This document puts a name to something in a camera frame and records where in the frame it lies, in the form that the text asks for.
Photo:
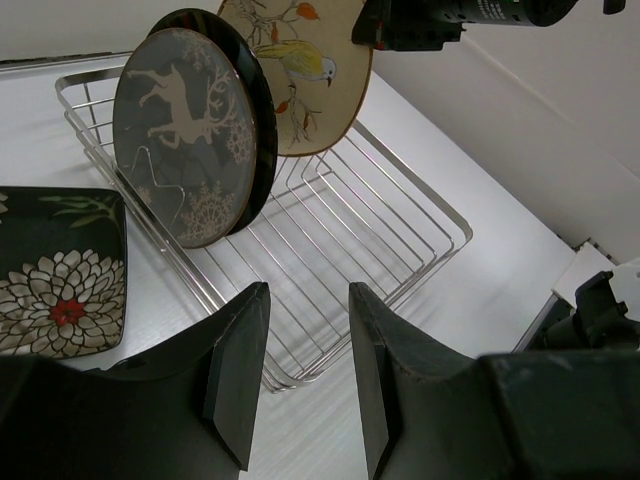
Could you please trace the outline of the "beige leaf pattern plate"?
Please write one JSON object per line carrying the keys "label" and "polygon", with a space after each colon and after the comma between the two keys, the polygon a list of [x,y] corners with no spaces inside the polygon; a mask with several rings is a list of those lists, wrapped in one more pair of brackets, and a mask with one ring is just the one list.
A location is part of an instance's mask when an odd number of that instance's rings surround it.
{"label": "beige leaf pattern plate", "polygon": [[268,82],[283,157],[331,148],[355,121],[373,50],[351,41],[360,0],[224,1],[218,15],[245,39]]}

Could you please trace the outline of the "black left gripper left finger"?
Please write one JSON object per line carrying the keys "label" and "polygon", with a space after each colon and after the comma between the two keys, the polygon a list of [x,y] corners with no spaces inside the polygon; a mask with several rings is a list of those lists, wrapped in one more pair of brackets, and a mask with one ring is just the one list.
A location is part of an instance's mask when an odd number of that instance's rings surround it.
{"label": "black left gripper left finger", "polygon": [[1,361],[5,479],[235,479],[248,468],[271,311],[249,285],[107,370]]}

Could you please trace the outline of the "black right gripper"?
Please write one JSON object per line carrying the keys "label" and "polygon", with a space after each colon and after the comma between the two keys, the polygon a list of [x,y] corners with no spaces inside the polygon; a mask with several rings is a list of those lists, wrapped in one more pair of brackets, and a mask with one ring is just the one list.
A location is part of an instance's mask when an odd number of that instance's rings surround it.
{"label": "black right gripper", "polygon": [[352,28],[351,42],[378,51],[435,52],[459,42],[460,1],[369,0]]}

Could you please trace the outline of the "cream plate black glossy rim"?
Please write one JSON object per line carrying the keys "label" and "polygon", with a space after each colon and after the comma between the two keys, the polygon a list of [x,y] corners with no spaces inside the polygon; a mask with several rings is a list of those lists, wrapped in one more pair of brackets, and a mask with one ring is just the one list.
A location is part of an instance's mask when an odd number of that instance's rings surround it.
{"label": "cream plate black glossy rim", "polygon": [[150,30],[184,28],[212,40],[231,61],[249,94],[257,129],[256,171],[253,186],[239,220],[230,230],[236,234],[259,215],[271,192],[278,159],[276,114],[268,82],[257,57],[242,35],[218,15],[198,8],[181,8],[162,17]]}

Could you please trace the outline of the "black floral square plate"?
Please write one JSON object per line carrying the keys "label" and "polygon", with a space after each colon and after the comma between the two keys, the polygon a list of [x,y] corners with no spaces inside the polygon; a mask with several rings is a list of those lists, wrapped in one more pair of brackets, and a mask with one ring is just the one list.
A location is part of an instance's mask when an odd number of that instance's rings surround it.
{"label": "black floral square plate", "polygon": [[68,359],[125,330],[123,197],[102,188],[1,189],[1,352]]}

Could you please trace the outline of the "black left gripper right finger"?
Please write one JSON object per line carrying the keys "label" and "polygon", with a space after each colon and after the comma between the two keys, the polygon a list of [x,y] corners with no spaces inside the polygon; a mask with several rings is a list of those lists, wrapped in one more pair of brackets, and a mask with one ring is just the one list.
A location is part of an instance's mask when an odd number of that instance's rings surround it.
{"label": "black left gripper right finger", "polygon": [[372,479],[635,479],[639,356],[464,356],[364,283],[349,321]]}

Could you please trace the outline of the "grey reindeer round plate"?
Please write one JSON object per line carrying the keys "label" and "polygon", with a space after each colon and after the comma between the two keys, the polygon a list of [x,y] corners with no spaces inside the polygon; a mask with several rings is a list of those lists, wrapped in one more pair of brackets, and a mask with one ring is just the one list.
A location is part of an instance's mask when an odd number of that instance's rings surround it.
{"label": "grey reindeer round plate", "polygon": [[112,131],[120,172],[180,246],[231,232],[250,198],[257,133],[246,89],[212,40],[185,28],[149,35],[122,70]]}

